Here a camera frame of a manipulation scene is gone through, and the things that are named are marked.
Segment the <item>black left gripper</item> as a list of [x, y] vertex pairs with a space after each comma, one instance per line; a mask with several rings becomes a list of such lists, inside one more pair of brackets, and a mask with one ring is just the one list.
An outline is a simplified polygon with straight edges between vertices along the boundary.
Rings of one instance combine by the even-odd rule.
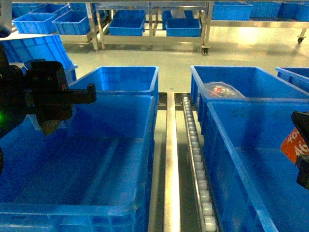
[[0, 135], [8, 134], [28, 115], [38, 130], [51, 135], [73, 115], [73, 105], [91, 104], [97, 99], [96, 87], [69, 89], [63, 65], [59, 61], [33, 59], [27, 69], [9, 64], [0, 49]]

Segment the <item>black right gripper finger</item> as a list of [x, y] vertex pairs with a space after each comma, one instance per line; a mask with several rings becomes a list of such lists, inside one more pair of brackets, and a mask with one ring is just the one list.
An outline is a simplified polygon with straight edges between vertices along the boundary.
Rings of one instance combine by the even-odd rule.
[[291, 116], [292, 122], [299, 131], [303, 140], [309, 142], [309, 113], [294, 111]]
[[299, 156], [296, 160], [296, 166], [299, 169], [296, 182], [308, 190], [309, 189], [309, 157]]

